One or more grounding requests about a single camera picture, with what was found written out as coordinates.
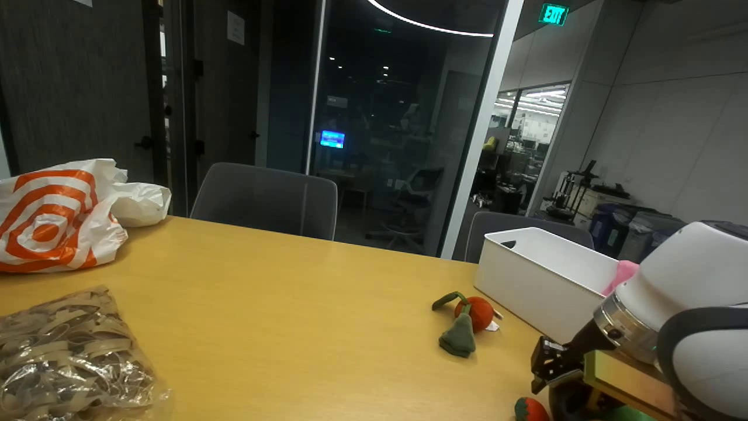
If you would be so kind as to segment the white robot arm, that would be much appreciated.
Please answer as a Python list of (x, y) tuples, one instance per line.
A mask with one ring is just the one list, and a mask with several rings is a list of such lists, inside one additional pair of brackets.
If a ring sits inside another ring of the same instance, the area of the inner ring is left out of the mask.
[(590, 350), (655, 364), (691, 421), (748, 421), (748, 227), (683, 225), (571, 342), (535, 342), (530, 391), (579, 369)]

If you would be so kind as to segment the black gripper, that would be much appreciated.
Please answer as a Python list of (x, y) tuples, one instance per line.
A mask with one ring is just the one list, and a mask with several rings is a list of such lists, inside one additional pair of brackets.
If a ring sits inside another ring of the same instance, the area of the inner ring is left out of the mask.
[(618, 338), (621, 331), (616, 327), (602, 330), (593, 320), (588, 320), (568, 343), (539, 336), (530, 354), (530, 391), (539, 392), (555, 376), (576, 369), (588, 350), (614, 349)]

